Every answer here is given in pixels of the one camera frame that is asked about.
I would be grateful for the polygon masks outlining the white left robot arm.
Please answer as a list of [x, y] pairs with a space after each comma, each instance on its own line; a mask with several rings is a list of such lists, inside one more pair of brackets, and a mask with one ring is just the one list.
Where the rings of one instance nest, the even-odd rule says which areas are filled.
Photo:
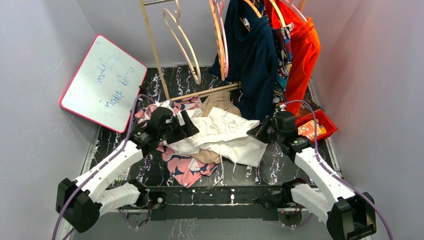
[[104, 158], [93, 169], [74, 180], [65, 178], [58, 185], [56, 211], [77, 232], [84, 233], [98, 219], [124, 206], [148, 208], [153, 204], [150, 189], [137, 180], [109, 189], [115, 179], [146, 155], [159, 143], [177, 143], [198, 134], [187, 110], [174, 113], [169, 107], [158, 107], [150, 119], [129, 128], [129, 133], [118, 149]]

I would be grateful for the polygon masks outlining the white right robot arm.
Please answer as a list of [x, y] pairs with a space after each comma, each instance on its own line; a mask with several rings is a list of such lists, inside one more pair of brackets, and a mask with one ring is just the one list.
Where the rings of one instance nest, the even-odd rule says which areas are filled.
[[298, 133], [296, 119], [289, 111], [267, 116], [247, 134], [265, 144], [276, 143], [283, 154], [301, 168], [318, 191], [301, 178], [282, 184], [274, 198], [288, 207], [307, 208], [326, 225], [334, 240], [361, 240], [377, 231], [373, 198], [355, 193], [340, 182], [337, 173], [316, 152], [315, 145]]

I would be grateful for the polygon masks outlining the light wooden hanger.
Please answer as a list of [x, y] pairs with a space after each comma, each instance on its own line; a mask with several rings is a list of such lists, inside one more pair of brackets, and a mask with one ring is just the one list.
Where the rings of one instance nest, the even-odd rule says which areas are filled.
[[181, 7], [179, 1], [174, 0], [173, 2], [175, 3], [176, 10], [170, 11], [167, 8], [163, 8], [162, 17], [167, 29], [169, 30], [181, 53], [183, 54], [195, 83], [200, 85], [202, 82], [200, 65], [194, 48], [185, 31], [180, 25]]

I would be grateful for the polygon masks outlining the white shorts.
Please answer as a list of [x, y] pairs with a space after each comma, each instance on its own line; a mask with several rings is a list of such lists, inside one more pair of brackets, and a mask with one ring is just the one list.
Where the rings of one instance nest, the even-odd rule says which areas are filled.
[[247, 120], [217, 107], [213, 107], [205, 117], [199, 108], [188, 110], [187, 114], [199, 133], [174, 143], [165, 141], [165, 146], [179, 155], [193, 155], [207, 150], [236, 165], [255, 168], [260, 165], [267, 144], [247, 134], [260, 124], [259, 120]]

